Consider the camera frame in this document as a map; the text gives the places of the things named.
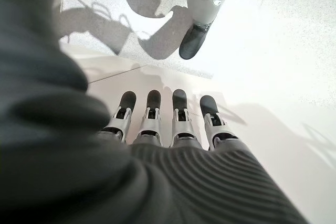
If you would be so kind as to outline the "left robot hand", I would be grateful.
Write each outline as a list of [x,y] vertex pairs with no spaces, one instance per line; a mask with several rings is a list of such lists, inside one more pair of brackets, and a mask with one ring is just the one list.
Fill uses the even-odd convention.
[[209,150],[190,129],[186,95],[173,93],[173,144],[145,126],[124,142],[136,96],[114,117],[87,94],[58,45],[51,0],[1,0],[1,222],[305,223],[248,147],[200,100]]

